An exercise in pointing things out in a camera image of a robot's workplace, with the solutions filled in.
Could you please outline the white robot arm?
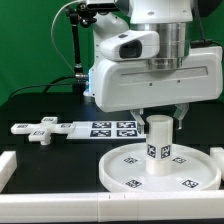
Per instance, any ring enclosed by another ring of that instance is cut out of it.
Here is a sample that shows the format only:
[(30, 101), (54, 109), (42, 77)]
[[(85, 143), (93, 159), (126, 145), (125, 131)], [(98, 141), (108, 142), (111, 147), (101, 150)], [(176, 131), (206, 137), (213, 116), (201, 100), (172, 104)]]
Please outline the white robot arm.
[(197, 0), (86, 0), (86, 9), (95, 42), (89, 92), (102, 111), (129, 110), (143, 133), (146, 108), (174, 105), (182, 120), (191, 102), (220, 96), (222, 48), (188, 38)]

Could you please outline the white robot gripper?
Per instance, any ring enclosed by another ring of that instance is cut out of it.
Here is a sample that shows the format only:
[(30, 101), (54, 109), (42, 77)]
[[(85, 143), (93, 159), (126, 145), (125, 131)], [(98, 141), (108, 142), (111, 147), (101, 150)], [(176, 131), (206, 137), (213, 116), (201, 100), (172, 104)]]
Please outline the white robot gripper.
[(221, 95), (221, 59), (220, 47), (194, 48), (182, 66), (172, 70), (151, 70), (146, 60), (104, 59), (97, 68), (95, 102), (104, 112), (131, 110), (140, 134), (145, 133), (142, 108), (176, 104), (174, 118), (181, 130), (188, 103)]

